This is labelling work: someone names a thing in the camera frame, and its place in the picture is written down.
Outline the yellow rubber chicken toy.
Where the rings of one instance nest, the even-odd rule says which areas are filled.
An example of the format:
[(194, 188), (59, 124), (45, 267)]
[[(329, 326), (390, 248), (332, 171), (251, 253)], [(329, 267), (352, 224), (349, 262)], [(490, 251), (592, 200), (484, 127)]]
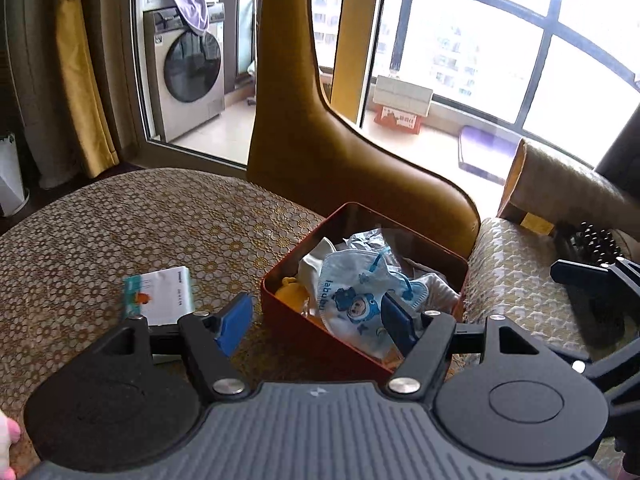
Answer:
[(288, 276), (282, 278), (281, 286), (276, 292), (276, 298), (305, 318), (309, 315), (311, 296), (297, 278), (289, 278)]

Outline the blue cartoon face mask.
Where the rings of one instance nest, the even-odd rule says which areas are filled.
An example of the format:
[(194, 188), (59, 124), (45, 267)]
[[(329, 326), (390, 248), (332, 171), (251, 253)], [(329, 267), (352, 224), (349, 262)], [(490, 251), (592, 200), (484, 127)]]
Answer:
[(381, 320), (382, 298), (388, 292), (414, 309), (410, 301), (416, 296), (408, 276), (389, 266), (382, 252), (334, 252), (324, 260), (320, 274), (320, 318), (332, 336), (383, 361), (393, 343)]

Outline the white fabric piece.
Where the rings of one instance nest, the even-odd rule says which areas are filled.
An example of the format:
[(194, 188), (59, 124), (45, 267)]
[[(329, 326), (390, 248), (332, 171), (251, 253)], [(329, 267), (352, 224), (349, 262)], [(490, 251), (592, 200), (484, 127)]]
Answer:
[(334, 252), (336, 252), (336, 249), (333, 243), (328, 238), (323, 237), (308, 254), (299, 260), (296, 278), (309, 292), (312, 300), (318, 298), (320, 274), (324, 260)]

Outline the teal white tissue pack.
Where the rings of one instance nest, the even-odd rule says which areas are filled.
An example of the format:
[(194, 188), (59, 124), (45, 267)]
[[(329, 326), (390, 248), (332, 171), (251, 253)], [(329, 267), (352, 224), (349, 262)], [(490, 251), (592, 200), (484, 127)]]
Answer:
[(191, 273), (174, 266), (124, 278), (124, 318), (142, 315), (149, 326), (172, 325), (194, 311)]

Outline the rolled beige mat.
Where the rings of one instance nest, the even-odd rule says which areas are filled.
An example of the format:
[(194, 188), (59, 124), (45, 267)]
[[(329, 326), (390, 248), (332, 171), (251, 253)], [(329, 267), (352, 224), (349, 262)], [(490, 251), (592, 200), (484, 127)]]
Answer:
[(532, 214), (550, 224), (587, 221), (639, 237), (639, 201), (593, 169), (536, 141), (522, 139), (498, 216), (521, 223)]

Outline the clear plastic bag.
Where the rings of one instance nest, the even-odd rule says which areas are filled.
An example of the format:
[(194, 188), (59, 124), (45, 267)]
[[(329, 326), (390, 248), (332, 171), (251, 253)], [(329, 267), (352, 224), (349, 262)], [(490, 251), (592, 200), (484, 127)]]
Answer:
[(345, 245), (349, 249), (363, 250), (364, 252), (376, 252), (377, 254), (382, 252), (389, 266), (400, 267), (400, 263), (390, 244), (387, 243), (381, 228), (354, 233), (346, 238)]

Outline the purple floor mat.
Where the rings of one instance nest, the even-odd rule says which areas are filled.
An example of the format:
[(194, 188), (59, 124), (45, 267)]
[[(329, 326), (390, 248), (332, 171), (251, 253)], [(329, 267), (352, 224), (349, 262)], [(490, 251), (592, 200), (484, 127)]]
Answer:
[(458, 136), (458, 165), (477, 177), (503, 184), (520, 140), (515, 133), (464, 126)]

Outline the tan giraffe shaped chair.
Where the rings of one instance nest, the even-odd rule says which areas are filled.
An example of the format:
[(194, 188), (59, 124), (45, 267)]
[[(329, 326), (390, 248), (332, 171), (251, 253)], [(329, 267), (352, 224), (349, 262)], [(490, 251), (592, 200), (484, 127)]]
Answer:
[(367, 140), (326, 102), (310, 0), (262, 0), (247, 179), (317, 214), (357, 202), (469, 257), (480, 215), (462, 188)]

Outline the white bunny plush toy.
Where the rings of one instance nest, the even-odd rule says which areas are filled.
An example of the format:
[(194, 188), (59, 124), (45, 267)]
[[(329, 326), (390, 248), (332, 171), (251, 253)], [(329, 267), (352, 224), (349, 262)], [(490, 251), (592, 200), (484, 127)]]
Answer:
[(16, 473), (10, 462), (10, 448), (21, 440), (22, 430), (18, 422), (0, 412), (0, 477), (15, 480)]

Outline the red white cardboard box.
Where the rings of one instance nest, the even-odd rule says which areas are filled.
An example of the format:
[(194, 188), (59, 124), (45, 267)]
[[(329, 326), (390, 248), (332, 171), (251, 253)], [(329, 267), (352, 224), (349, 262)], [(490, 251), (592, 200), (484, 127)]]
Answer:
[(374, 122), (384, 128), (418, 134), (430, 112), (433, 90), (397, 77), (378, 76), (374, 85)]

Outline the white plant pot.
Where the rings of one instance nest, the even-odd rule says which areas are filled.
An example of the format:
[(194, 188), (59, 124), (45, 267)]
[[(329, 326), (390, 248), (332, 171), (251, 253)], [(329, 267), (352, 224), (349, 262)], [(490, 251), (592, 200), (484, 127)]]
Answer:
[(0, 203), (3, 217), (12, 217), (21, 211), (29, 200), (24, 187), (17, 143), (13, 133), (2, 136), (0, 141)]

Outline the front load washing machine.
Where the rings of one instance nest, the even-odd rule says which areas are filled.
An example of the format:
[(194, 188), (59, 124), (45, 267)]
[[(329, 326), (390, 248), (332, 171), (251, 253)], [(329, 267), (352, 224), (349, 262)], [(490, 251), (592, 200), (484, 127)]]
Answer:
[(224, 110), (224, 4), (205, 0), (206, 34), (174, 0), (141, 0), (154, 132), (170, 143)]

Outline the yellow curtain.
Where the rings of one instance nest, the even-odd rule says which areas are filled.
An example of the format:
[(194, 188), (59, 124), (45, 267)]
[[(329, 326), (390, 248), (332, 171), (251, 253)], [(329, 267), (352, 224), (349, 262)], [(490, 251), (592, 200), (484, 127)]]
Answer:
[(82, 164), (90, 178), (119, 164), (106, 122), (81, 0), (55, 0), (60, 71)]

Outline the purple towel on washer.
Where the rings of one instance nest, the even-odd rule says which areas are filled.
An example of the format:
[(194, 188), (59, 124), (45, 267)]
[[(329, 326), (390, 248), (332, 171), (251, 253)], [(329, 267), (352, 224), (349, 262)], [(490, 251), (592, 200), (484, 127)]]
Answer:
[(206, 0), (174, 0), (174, 3), (192, 32), (204, 36), (208, 29), (208, 7)]

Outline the tall covered air conditioner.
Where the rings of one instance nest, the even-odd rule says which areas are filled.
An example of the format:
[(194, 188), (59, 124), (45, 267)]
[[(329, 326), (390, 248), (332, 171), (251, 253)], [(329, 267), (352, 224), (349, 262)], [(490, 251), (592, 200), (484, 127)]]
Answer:
[(26, 142), (46, 190), (81, 170), (55, 40), (54, 0), (4, 0), (11, 73)]

